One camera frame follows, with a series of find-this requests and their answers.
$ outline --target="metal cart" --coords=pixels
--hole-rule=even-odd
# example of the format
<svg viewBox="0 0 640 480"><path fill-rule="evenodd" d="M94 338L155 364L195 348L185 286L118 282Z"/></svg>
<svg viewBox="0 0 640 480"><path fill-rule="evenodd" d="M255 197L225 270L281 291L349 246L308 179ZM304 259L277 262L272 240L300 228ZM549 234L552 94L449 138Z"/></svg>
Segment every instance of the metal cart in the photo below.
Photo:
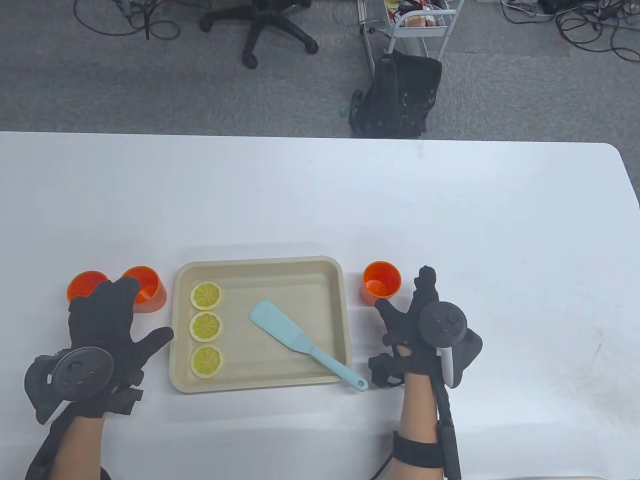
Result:
<svg viewBox="0 0 640 480"><path fill-rule="evenodd" d="M425 38L442 37L440 49L436 55L436 60L442 61L445 48L453 27L456 24L460 10L465 4L465 0L445 0L447 6L455 4L455 8L448 7L446 10L415 10L402 15L396 20L394 25L391 24L387 14L387 6L385 0L358 0L358 19L360 21L360 34L364 38L365 48L371 65L371 73L374 72L376 65L371 52L370 32L383 32L389 37L389 44L385 48L386 53L391 53L396 46L396 40L402 38L405 41L407 53L411 55L430 56ZM412 17L434 17L437 25L432 27L406 27L400 26L404 24L406 19Z"/></svg>

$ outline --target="forearm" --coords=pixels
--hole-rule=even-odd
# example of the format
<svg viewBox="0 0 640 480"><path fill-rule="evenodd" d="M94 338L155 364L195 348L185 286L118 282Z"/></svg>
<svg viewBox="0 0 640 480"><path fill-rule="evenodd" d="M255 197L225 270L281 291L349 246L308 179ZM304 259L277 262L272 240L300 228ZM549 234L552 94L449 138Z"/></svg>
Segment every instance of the forearm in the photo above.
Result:
<svg viewBox="0 0 640 480"><path fill-rule="evenodd" d="M104 418L76 417L60 442L49 480L100 480Z"/></svg>
<svg viewBox="0 0 640 480"><path fill-rule="evenodd" d="M407 440L424 444L438 442L437 407L431 380L426 375L404 376L404 403L399 434ZM442 480L442 469L407 465L397 459L391 463L392 480Z"/></svg>

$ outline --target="vr controller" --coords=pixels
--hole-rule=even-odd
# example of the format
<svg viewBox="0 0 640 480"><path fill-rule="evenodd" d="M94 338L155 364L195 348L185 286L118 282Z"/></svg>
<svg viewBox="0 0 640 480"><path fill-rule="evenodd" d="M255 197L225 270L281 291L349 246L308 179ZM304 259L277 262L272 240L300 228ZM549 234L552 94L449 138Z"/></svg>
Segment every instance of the vr controller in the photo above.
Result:
<svg viewBox="0 0 640 480"><path fill-rule="evenodd" d="M462 372L482 350L482 339L467 326L463 311L448 301L435 301L424 307L418 327L424 341L435 347L440 357L444 383L456 388Z"/></svg>
<svg viewBox="0 0 640 480"><path fill-rule="evenodd" d="M44 425L62 402L82 401L100 392L111 381L113 368L113 357L98 347L67 348L36 357L24 376L24 390L38 423ZM138 370L127 381L140 385L143 376ZM141 398L142 390L128 388L110 396L108 411L129 415Z"/></svg>

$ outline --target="floor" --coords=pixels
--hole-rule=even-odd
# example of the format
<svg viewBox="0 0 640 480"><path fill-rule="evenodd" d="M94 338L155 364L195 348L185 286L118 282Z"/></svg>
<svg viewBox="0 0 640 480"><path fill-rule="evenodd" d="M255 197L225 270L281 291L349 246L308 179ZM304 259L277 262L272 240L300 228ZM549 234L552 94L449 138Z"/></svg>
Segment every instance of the floor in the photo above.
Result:
<svg viewBox="0 0 640 480"><path fill-rule="evenodd" d="M78 13L97 28L124 27L109 0L82 0ZM353 0L291 12L320 51L267 31L254 71L240 62L246 26L206 35L199 15L168 5L161 16L181 36L147 42L88 31L70 1L3 5L0 130L350 136L340 112L371 81ZM624 40L637 49L636 37ZM611 143L640 192L639 74L613 54L570 47L552 24L512 25L498 4L467 0L427 137Z"/></svg>

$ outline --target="chair base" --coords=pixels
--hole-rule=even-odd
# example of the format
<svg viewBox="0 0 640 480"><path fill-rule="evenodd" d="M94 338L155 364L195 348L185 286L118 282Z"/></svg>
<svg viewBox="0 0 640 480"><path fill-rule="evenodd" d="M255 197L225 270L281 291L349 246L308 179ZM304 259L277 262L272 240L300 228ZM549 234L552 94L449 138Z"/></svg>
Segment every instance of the chair base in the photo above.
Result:
<svg viewBox="0 0 640 480"><path fill-rule="evenodd" d="M242 62L250 70L258 66L258 59L253 54L253 49L265 27L275 27L290 34L305 45L308 53L315 54L318 52L317 42L282 15L284 10L296 4L308 8L311 6L311 0L253 0L251 5L236 6L218 12L207 12L200 19L200 30L210 32L213 24L219 20L251 22L242 53Z"/></svg>

